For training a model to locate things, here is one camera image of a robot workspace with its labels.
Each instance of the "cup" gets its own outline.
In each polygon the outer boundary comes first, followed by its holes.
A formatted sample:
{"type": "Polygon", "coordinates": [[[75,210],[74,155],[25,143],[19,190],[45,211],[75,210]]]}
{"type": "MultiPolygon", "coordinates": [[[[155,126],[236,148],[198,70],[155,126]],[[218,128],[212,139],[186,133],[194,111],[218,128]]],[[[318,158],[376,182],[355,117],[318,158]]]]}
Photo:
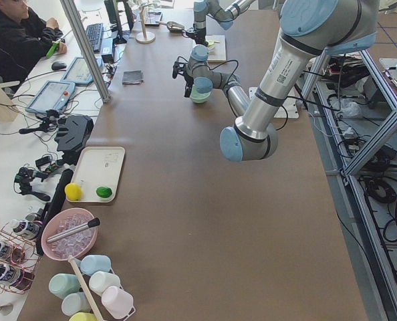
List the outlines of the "cup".
{"type": "Polygon", "coordinates": [[[87,255],[81,260],[80,269],[88,276],[92,276],[97,271],[109,272],[111,260],[106,255],[87,255]]]}
{"type": "Polygon", "coordinates": [[[62,312],[73,316],[77,312],[89,312],[92,309],[84,292],[68,294],[62,302],[62,312]]]}
{"type": "Polygon", "coordinates": [[[78,312],[70,318],[70,321],[98,321],[98,319],[92,313],[78,312]]]}
{"type": "Polygon", "coordinates": [[[89,281],[89,288],[97,295],[102,296],[104,291],[110,286],[121,286],[120,278],[112,273],[97,271],[95,272],[89,281]]]}
{"type": "Polygon", "coordinates": [[[73,274],[59,273],[52,277],[49,282],[49,291],[62,300],[68,294],[78,292],[79,289],[80,283],[73,274]]]}
{"type": "Polygon", "coordinates": [[[102,305],[115,319],[125,318],[133,309],[133,296],[116,286],[110,286],[102,294],[102,305]]]}

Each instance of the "computer monitor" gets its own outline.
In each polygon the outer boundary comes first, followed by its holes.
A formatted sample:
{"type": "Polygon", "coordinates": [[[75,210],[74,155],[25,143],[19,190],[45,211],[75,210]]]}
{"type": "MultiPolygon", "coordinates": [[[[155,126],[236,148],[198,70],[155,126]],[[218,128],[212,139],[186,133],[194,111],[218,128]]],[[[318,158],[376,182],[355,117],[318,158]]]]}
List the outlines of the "computer monitor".
{"type": "Polygon", "coordinates": [[[113,37],[114,43],[126,43],[128,40],[128,31],[123,31],[123,27],[120,21],[120,15],[118,13],[118,2],[123,2],[124,10],[126,12],[129,29],[133,28],[133,15],[127,0],[104,0],[106,12],[110,19],[110,23],[115,26],[116,35],[113,37]]]}

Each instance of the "teal cup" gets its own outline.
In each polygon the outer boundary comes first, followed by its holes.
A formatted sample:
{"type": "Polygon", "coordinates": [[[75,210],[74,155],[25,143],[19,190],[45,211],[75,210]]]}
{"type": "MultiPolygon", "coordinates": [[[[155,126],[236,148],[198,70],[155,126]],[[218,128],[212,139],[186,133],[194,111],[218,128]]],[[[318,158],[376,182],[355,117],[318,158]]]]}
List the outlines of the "teal cup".
{"type": "Polygon", "coordinates": [[[73,274],[59,273],[49,282],[49,291],[62,300],[69,294],[78,292],[79,289],[80,283],[73,274]]]}
{"type": "Polygon", "coordinates": [[[87,255],[81,260],[81,272],[92,276],[95,272],[109,272],[111,270],[111,260],[106,255],[87,255]]]}

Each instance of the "pink cup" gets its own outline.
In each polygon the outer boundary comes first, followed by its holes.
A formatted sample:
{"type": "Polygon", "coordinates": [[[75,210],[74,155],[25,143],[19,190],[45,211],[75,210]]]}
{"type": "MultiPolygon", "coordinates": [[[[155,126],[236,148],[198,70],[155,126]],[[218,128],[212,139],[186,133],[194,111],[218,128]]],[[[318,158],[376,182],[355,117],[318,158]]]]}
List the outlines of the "pink cup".
{"type": "Polygon", "coordinates": [[[104,291],[102,305],[115,319],[125,318],[134,312],[133,296],[116,286],[110,286],[104,291]]]}

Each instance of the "black jacket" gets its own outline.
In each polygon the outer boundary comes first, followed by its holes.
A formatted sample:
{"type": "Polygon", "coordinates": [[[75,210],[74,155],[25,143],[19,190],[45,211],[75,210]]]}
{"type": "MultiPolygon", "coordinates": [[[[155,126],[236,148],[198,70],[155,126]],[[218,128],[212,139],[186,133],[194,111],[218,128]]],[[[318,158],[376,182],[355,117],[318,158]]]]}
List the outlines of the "black jacket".
{"type": "Polygon", "coordinates": [[[4,82],[24,81],[38,60],[45,56],[52,41],[61,37],[59,29],[45,27],[45,21],[29,8],[29,18],[20,24],[0,10],[0,76],[4,82]]]}

